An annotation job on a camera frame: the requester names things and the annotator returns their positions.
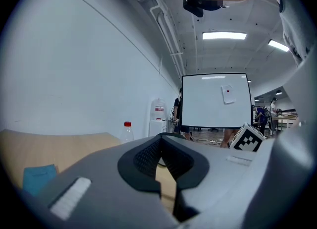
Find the floor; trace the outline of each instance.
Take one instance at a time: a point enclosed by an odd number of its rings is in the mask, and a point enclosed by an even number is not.
[[[218,131],[215,129],[211,131],[206,128],[202,128],[201,131],[198,131],[197,128],[195,128],[195,130],[191,128],[190,131],[192,132],[192,138],[196,143],[220,146],[220,143],[223,140],[222,128]],[[266,138],[275,138],[275,134],[271,136],[268,129],[265,130],[264,135]],[[229,142],[232,141],[233,137],[234,135],[232,134]]]

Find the ceiling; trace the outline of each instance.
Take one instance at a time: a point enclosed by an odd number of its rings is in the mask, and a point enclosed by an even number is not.
[[[281,90],[282,91],[282,94],[280,95],[276,95],[276,91],[277,90]],[[273,97],[276,97],[278,100],[281,100],[281,99],[285,99],[287,98],[287,93],[286,91],[284,90],[283,87],[279,87],[277,89],[274,89],[273,91],[270,91],[270,92],[267,92],[265,94],[262,94],[260,95],[258,98],[260,99],[260,101],[257,101],[256,103],[257,104],[261,104],[261,103],[270,103],[271,100],[273,99]]]
[[[270,39],[285,44],[275,0],[247,0],[228,9],[204,11],[203,18],[194,16],[194,25],[192,14],[183,9],[183,0],[165,1],[176,25],[186,74],[245,72],[252,78],[264,67],[267,70],[267,66],[276,63],[279,68],[294,64],[290,52],[268,45]],[[243,32],[247,37],[245,40],[203,40],[202,33],[207,31]]]

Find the paper note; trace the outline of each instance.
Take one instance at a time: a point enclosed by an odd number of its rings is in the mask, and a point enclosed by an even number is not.
[[[234,97],[233,87],[231,85],[222,85],[221,88],[224,103],[234,103],[236,101],[236,98]]]

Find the ceiling light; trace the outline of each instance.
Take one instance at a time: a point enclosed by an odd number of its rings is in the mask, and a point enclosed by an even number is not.
[[[203,40],[208,39],[237,39],[244,40],[246,33],[232,33],[232,32],[205,32],[203,33]]]
[[[284,46],[283,44],[280,44],[279,42],[276,42],[276,41],[274,41],[274,40],[270,40],[270,41],[268,42],[268,44],[269,44],[270,46],[275,47],[275,48],[281,49],[281,50],[283,50],[283,51],[285,51],[285,52],[289,51],[289,49],[288,49],[287,46]]]
[[[225,78],[226,76],[204,76],[202,79]]]

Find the water bottle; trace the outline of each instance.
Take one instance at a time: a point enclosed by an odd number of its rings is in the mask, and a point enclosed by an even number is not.
[[[131,122],[126,121],[124,123],[124,129],[122,131],[120,140],[121,140],[122,144],[127,143],[127,142],[131,142],[134,140],[133,132],[132,132],[132,128],[131,128]]]

